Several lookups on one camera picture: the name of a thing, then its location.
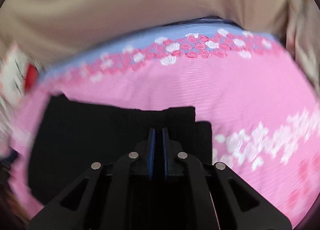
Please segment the light floral patterned blanket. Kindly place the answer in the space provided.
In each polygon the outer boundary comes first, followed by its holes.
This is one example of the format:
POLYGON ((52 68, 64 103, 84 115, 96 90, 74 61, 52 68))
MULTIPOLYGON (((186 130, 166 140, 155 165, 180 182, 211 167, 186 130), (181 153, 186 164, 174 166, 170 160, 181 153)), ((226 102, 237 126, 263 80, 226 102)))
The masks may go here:
POLYGON ((286 49, 319 93, 319 8, 314 0, 288 0, 286 49))

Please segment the black pants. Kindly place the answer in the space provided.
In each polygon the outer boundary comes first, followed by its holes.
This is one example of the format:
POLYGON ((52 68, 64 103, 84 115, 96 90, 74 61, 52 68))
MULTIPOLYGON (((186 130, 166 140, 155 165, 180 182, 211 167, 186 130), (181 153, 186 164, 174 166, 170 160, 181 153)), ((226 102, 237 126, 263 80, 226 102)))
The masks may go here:
POLYGON ((32 195, 46 205, 92 163, 117 161, 155 128, 167 129, 185 152, 211 163, 212 126, 196 120, 193 106, 143 111, 52 96, 29 158, 32 195))

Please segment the white cartoon face pillow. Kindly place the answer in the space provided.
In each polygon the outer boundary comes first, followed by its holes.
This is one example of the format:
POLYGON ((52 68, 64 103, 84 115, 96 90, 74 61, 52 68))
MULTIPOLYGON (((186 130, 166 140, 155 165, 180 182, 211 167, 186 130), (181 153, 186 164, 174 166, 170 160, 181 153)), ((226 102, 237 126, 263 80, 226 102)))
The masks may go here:
POLYGON ((1 109, 4 112, 17 108, 24 98, 30 66, 37 71, 37 62, 13 42, 1 59, 1 109))

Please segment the pink floral bed sheet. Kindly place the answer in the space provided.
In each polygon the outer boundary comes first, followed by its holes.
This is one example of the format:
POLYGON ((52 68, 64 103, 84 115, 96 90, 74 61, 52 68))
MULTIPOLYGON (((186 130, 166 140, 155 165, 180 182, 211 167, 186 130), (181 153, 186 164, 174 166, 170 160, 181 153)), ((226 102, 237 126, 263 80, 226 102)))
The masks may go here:
POLYGON ((195 107, 212 126, 209 162, 224 162, 293 226, 319 194, 319 100, 290 54, 271 35, 201 19, 140 31, 51 66, 16 116, 21 154, 10 185, 34 216, 29 157, 48 100, 140 110, 195 107))

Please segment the beige duvet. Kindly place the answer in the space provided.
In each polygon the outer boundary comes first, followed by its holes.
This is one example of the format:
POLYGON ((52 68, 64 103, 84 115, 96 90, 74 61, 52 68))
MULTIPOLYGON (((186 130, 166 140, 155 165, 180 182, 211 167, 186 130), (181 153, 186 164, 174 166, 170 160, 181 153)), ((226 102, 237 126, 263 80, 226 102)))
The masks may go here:
POLYGON ((282 36, 287 0, 6 0, 1 53, 16 42, 46 66, 128 32, 208 16, 282 36))

